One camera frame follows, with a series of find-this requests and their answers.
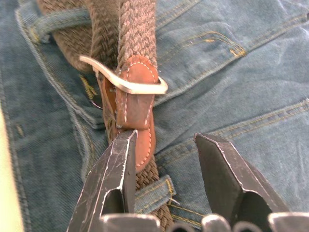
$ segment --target belt buckle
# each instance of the belt buckle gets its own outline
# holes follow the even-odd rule
[[[125,81],[114,74],[110,69],[102,63],[88,56],[80,56],[80,61],[88,63],[92,66],[93,71],[98,77],[98,73],[102,73],[114,86],[120,90],[130,94],[166,94],[168,90],[167,83],[159,77],[159,84],[139,84]]]

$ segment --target jeans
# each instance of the jeans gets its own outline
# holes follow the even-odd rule
[[[154,104],[161,179],[137,192],[136,212],[167,202],[175,221],[200,229],[211,210],[195,132],[230,140],[292,211],[309,211],[308,13],[306,0],[158,0],[169,85]],[[48,31],[32,30],[39,18],[35,1],[0,2],[1,106],[25,231],[65,231],[108,144],[85,90],[99,93],[95,77],[70,66],[52,36],[33,39]]]

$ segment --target braided belt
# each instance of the braided belt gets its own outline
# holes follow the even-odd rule
[[[156,69],[155,0],[37,2],[43,14],[87,7],[91,26],[61,29],[53,37],[72,66],[96,72],[109,143],[118,133],[137,129],[136,189],[157,181],[152,106],[155,94],[164,94],[167,85]],[[163,230],[173,222],[166,204],[152,214]]]

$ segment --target white stitching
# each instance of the white stitching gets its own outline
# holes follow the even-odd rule
[[[146,157],[138,164],[136,164],[136,167],[140,167],[143,163],[146,162],[147,158],[150,155],[150,148],[151,148],[151,133],[150,133],[150,128],[148,128],[148,132],[149,132],[149,148],[148,148],[148,153],[146,155]]]
[[[131,68],[134,64],[142,64],[143,66],[145,66],[145,67],[150,71],[151,75],[153,76],[153,78],[154,78],[154,83],[155,83],[155,75],[154,75],[153,71],[151,71],[150,68],[149,68],[146,64],[144,64],[143,62],[140,62],[140,61],[137,61],[137,62],[134,62],[134,63],[131,63],[131,64],[130,64],[130,67],[127,69],[127,72],[126,72],[126,81],[128,80],[128,75],[129,75],[130,68]],[[148,118],[149,118],[151,106],[152,106],[153,103],[154,103],[154,99],[155,99],[155,97],[153,96],[153,98],[152,98],[152,100],[151,100],[151,103],[150,103],[150,106],[149,106],[149,109],[148,109],[148,113],[147,113],[146,119],[145,119],[145,125],[146,125],[147,122],[148,122]],[[125,101],[125,123],[126,123],[126,102],[127,102],[127,93],[126,93],[126,101]]]

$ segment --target belt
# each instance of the belt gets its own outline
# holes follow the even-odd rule
[[[155,94],[164,94],[167,85],[156,69],[155,0],[37,2],[43,14],[87,7],[91,26],[60,29],[53,37],[73,67],[96,72],[109,143],[119,133],[137,129],[136,190],[157,181],[152,107]],[[166,204],[152,214],[163,230],[173,222]]]

